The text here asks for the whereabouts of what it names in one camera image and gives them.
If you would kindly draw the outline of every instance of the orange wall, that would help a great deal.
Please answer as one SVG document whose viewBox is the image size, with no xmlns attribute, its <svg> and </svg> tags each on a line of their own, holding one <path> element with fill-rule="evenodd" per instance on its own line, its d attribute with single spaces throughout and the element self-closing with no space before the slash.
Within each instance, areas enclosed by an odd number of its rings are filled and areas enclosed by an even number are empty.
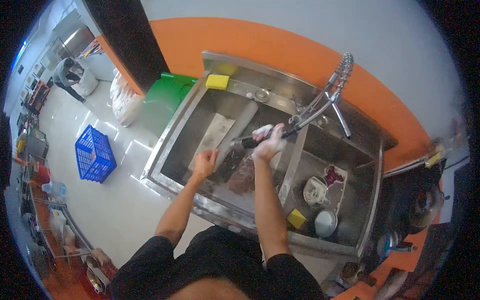
<svg viewBox="0 0 480 300">
<path fill-rule="evenodd" d="M 200 77 L 204 70 L 203 50 L 250 59 L 319 86 L 341 58 L 340 53 L 303 36 L 248 21 L 191 17 L 154 20 L 150 25 L 170 71 L 192 77 Z M 398 139 L 398 146 L 385 153 L 385 171 L 426 153 L 430 138 L 424 128 L 400 99 L 361 66 L 354 66 L 342 95 Z"/>
<path fill-rule="evenodd" d="M 141 88 L 138 86 L 137 82 L 130 76 L 130 73 L 127 71 L 127 69 L 123 66 L 123 63 L 118 59 L 117 55 L 113 52 L 112 48 L 110 45 L 107 43 L 107 40 L 105 40 L 105 37 L 103 35 L 99 35 L 95 37 L 102 49 L 105 51 L 105 53 L 108 55 L 108 58 L 113 62 L 115 67 L 119 70 L 120 74 L 125 77 L 127 80 L 127 83 L 132 89 L 139 95 L 144 96 L 143 91 Z"/>
</svg>

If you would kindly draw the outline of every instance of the green trash bin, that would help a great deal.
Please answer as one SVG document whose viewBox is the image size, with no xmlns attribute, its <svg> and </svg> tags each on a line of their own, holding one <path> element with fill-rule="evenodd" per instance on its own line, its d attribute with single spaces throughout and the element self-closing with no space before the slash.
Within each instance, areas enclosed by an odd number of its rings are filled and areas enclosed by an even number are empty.
<svg viewBox="0 0 480 300">
<path fill-rule="evenodd" d="M 140 117 L 143 126 L 160 137 L 196 82 L 197 78 L 162 73 L 145 95 Z"/>
</svg>

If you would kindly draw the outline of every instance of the yellow sponge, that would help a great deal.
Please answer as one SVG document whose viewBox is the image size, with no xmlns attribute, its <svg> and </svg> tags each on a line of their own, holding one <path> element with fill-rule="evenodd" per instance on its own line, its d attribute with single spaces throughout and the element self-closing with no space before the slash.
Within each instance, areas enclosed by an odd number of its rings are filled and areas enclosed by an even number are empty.
<svg viewBox="0 0 480 300">
<path fill-rule="evenodd" d="M 300 226 L 305 222 L 306 218 L 298 211 L 298 209 L 292 210 L 290 215 L 288 215 L 287 220 L 296 228 L 299 229 Z"/>
<path fill-rule="evenodd" d="M 215 90 L 226 90 L 229 78 L 229 76 L 211 74 L 208 75 L 205 86 Z"/>
</svg>

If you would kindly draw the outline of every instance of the red stain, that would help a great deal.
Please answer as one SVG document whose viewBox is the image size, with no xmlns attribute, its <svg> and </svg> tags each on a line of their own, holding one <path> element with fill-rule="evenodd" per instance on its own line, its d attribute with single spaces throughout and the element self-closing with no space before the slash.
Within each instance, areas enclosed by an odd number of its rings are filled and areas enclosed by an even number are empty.
<svg viewBox="0 0 480 300">
<path fill-rule="evenodd" d="M 338 174 L 335 172 L 335 167 L 334 166 L 328 166 L 325 169 L 325 181 L 327 182 L 327 186 L 331 186 L 332 184 L 335 183 L 335 181 L 338 181 L 340 183 L 343 182 L 344 178 L 342 175 Z"/>
</svg>

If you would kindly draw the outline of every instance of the black pants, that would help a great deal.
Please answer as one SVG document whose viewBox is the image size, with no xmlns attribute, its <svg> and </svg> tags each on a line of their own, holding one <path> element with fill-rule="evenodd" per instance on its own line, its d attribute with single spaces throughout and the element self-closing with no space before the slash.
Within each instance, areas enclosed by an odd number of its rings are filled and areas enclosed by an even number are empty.
<svg viewBox="0 0 480 300">
<path fill-rule="evenodd" d="M 67 77 L 68 80 L 73 80 L 73 81 L 80 80 L 80 77 L 78 77 L 77 74 L 72 73 L 72 72 L 68 72 L 66 77 Z M 75 92 L 75 90 L 71 86 L 64 86 L 63 83 L 61 83 L 61 82 L 55 82 L 55 84 L 57 86 L 61 87 L 62 89 L 64 89 L 65 91 L 67 91 L 67 93 L 72 95 L 73 98 L 77 99 L 78 101 L 82 102 L 84 100 L 82 98 L 82 96 L 80 96 L 77 92 Z"/>
</svg>

